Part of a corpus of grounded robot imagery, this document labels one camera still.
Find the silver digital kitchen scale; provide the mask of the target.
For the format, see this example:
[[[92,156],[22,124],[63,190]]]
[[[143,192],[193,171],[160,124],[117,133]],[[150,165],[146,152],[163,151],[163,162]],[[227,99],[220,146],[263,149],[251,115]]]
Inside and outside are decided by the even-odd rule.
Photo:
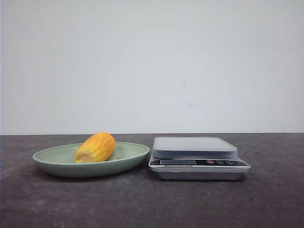
[[[219,137],[156,137],[150,170],[163,180],[237,181],[251,166]]]

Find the yellow corn cob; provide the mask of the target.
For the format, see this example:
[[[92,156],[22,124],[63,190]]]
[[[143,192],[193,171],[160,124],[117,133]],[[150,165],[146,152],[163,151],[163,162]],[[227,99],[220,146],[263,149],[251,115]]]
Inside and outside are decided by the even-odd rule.
[[[107,132],[89,137],[75,152],[74,163],[104,162],[114,152],[115,139]]]

